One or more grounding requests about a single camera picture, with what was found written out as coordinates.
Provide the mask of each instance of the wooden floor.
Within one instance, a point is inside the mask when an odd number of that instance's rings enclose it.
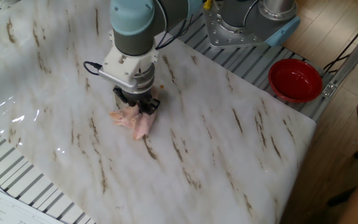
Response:
[[[302,22],[285,46],[324,67],[358,32],[358,0],[297,3]],[[358,185],[358,161],[352,158],[358,149],[357,104],[358,66],[318,121],[281,223],[337,223],[346,204],[329,208],[327,200]]]

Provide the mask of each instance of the metal mounting bracket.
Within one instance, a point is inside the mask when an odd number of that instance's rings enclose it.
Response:
[[[217,1],[217,5],[222,8],[223,1]],[[212,47],[253,47],[264,44],[263,40],[257,38],[245,27],[232,27],[222,19],[219,8],[212,5],[211,9],[204,9],[204,18],[208,30],[209,41]]]
[[[335,93],[337,88],[338,88],[338,86],[336,84],[328,83],[326,88],[323,90],[323,96],[325,98],[331,98],[333,96],[333,94]]]

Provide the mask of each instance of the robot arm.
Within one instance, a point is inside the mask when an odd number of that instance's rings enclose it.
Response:
[[[99,75],[116,84],[115,94],[141,112],[152,114],[159,101],[152,99],[158,51],[154,37],[190,18],[202,0],[111,0],[112,49]]]
[[[111,0],[112,49],[97,69],[98,75],[116,84],[113,91],[123,102],[138,105],[141,113],[157,109],[160,102],[151,95],[158,59],[154,37],[190,18],[203,2]],[[222,26],[239,35],[243,34],[236,30],[248,29],[269,45],[279,45],[299,24],[296,10],[295,0],[225,0],[221,20],[227,27]]]

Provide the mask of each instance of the marble veining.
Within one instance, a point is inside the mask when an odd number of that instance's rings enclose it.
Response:
[[[160,51],[147,138],[112,123],[87,73],[109,1],[23,0],[0,15],[0,133],[97,223],[278,223],[315,123],[180,41]]]

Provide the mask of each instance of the metal grid shelf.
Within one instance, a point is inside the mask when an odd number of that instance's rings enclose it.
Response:
[[[0,188],[66,224],[94,224],[46,176],[0,135]]]

